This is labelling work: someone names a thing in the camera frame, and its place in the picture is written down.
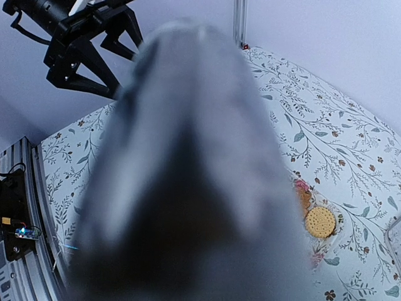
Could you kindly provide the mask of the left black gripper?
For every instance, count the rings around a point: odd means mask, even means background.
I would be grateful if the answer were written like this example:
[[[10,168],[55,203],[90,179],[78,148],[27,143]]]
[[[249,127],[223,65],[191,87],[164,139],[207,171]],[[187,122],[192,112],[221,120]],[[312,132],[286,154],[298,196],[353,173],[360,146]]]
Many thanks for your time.
[[[76,1],[49,43],[46,79],[55,87],[114,99],[120,83],[91,41],[101,33],[100,46],[132,60],[143,37],[129,1]]]

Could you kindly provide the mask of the metal serving tongs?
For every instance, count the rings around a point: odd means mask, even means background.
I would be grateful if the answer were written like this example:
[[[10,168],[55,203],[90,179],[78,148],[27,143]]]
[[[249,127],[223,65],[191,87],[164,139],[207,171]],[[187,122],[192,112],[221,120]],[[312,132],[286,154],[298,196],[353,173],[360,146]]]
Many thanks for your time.
[[[302,209],[233,40],[140,47],[80,208],[70,300],[312,300]]]

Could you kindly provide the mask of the metal divided cookie tin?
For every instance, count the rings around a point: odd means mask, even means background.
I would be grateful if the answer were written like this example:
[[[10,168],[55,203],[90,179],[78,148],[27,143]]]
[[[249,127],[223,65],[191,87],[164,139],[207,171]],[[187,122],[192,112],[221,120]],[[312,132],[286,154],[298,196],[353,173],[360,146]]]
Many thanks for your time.
[[[388,246],[395,266],[400,273],[400,218],[397,218],[385,233],[385,242]]]

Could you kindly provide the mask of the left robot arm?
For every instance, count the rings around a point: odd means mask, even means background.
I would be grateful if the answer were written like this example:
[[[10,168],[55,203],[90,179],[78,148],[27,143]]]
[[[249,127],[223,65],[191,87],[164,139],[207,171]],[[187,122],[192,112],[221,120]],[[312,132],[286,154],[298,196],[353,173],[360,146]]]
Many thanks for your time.
[[[5,1],[3,11],[16,15],[11,27],[48,47],[46,79],[57,88],[114,99],[120,83],[91,42],[127,60],[135,52],[119,38],[128,33],[135,46],[143,41],[128,1]]]

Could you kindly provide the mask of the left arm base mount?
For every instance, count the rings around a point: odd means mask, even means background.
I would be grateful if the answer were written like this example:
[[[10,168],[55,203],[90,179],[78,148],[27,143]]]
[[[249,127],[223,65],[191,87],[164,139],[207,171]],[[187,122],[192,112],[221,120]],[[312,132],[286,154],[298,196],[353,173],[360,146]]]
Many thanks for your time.
[[[19,162],[1,173],[1,242],[10,262],[34,251],[42,235],[29,217],[25,172],[26,165]]]

